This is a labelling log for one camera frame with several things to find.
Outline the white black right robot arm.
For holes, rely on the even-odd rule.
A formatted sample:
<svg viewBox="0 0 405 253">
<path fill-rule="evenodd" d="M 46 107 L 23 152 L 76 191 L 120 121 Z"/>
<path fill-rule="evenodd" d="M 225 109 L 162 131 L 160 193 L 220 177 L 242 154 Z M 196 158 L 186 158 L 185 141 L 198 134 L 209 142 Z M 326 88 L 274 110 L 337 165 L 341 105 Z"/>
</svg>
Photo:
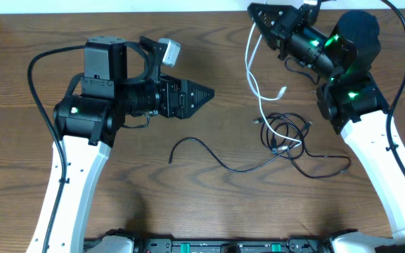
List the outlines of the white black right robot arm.
<svg viewBox="0 0 405 253">
<path fill-rule="evenodd" d="M 329 35 L 315 28 L 320 1 L 290 5 L 250 4 L 248 14 L 281 60 L 293 56 L 325 79 L 317 105 L 366 170 L 388 217 L 392 235 L 377 238 L 348 229 L 329 235 L 318 252 L 405 252 L 405 147 L 388 103 L 371 75 L 380 52 L 374 15 L 350 10 Z"/>
</svg>

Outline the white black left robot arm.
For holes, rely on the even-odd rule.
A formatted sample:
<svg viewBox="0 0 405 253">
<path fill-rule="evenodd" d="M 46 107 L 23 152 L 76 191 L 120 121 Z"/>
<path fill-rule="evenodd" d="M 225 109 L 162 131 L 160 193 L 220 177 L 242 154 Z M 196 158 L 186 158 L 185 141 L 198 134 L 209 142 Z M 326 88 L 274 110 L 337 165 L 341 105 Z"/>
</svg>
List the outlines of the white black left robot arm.
<svg viewBox="0 0 405 253">
<path fill-rule="evenodd" d="M 163 74 L 181 50 L 171 39 L 92 37 L 81 45 L 84 71 L 52 117 L 51 175 L 29 252 L 83 252 L 94 191 L 126 116 L 187 119 L 214 97 L 211 88 Z"/>
</svg>

